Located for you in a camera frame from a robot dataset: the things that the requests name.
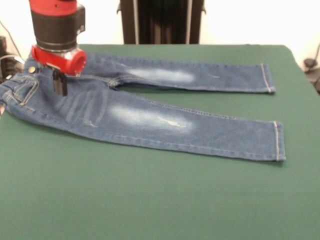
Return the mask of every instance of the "button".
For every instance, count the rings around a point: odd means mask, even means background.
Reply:
[[[36,71],[36,68],[34,66],[29,67],[28,72],[30,74],[33,74]]]

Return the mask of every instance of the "white wall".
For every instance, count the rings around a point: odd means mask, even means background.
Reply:
[[[86,8],[86,32],[79,43],[123,44],[121,14],[116,14],[119,1],[79,1]],[[319,0],[205,0],[205,6],[200,44],[282,44],[302,67],[303,59],[313,57],[320,42]],[[1,11],[0,20],[26,58],[35,42],[29,1],[0,0],[0,7],[10,10]],[[0,34],[6,35],[2,28]]]

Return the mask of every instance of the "green table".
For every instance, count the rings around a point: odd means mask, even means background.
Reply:
[[[109,144],[0,120],[1,240],[318,240],[320,99],[284,46],[84,45],[88,52],[269,64],[275,95],[123,88],[284,125],[287,160]]]

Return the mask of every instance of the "seam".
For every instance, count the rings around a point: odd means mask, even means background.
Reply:
[[[209,112],[204,112],[204,111],[198,111],[198,110],[194,110],[194,109],[189,109],[189,108],[184,108],[184,107],[179,107],[179,106],[174,106],[174,105],[167,105],[161,102],[157,102],[157,101],[152,101],[143,97],[140,97],[138,95],[134,95],[136,98],[153,104],[153,105],[157,105],[157,106],[162,106],[168,109],[176,109],[176,110],[181,110],[187,113],[192,113],[192,114],[197,114],[197,115],[201,115],[201,116],[208,116],[208,117],[217,117],[217,118],[221,118],[221,119],[229,119],[229,120],[239,120],[239,121],[253,121],[253,122],[259,122],[259,123],[272,123],[272,121],[262,121],[262,120],[248,120],[246,118],[243,117],[233,117],[233,116],[226,116],[226,115],[220,115],[220,114],[214,114],[214,113],[209,113]]]
[[[278,137],[278,125],[277,122],[274,121],[274,129],[275,129],[275,145],[276,145],[276,160],[279,161],[279,137]]]
[[[264,67],[264,64],[263,64],[263,63],[261,64],[261,70],[262,70],[262,75],[263,75],[264,83],[265,83],[265,85],[266,85],[269,93],[271,93],[271,89],[270,89],[270,87],[269,87],[269,85],[268,85],[268,82],[267,82],[266,73],[265,73],[265,67]]]
[[[163,63],[168,65],[185,65],[185,66],[210,66],[215,68],[252,68],[252,67],[259,67],[259,65],[252,64],[252,65],[241,65],[241,64],[216,64],[216,63],[208,63],[208,62],[188,62],[188,61],[181,61],[181,60],[167,60],[167,59],[160,59],[160,58],[147,58],[147,57],[128,57],[128,56],[119,56],[119,55],[105,55],[101,53],[95,53],[95,56],[92,57],[92,59],[96,63],[101,63],[102,61],[105,62],[106,60],[114,61],[114,60],[120,60],[123,62],[127,61],[136,61],[136,62],[149,62],[149,63]]]
[[[14,100],[14,101],[16,102],[16,104],[19,104],[19,102],[18,102],[14,97],[12,97],[11,95],[8,96],[8,98],[7,98],[7,101],[8,101],[8,102],[7,102],[7,103],[9,103],[9,101],[10,101],[11,99]]]
[[[31,97],[35,94],[35,92],[38,90],[39,82],[38,80],[34,80],[34,85],[28,92],[28,94],[25,96],[24,100],[20,103],[21,105],[25,105],[28,103],[28,101],[31,99]]]
[[[30,84],[29,82],[26,82],[26,83],[22,84],[20,87],[18,87],[17,90],[15,90],[13,96],[16,96],[16,95],[18,94],[18,92],[19,92],[23,87],[25,87],[26,85],[29,85],[29,84]]]

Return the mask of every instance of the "denim fabric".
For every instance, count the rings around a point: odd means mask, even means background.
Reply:
[[[28,68],[37,68],[28,73]],[[68,76],[68,96],[53,92],[52,69],[31,57],[0,85],[0,104],[16,117],[86,138],[146,148],[283,161],[283,125],[166,105],[121,91],[135,84],[163,89],[274,93],[265,64],[221,65],[88,53],[80,76]]]

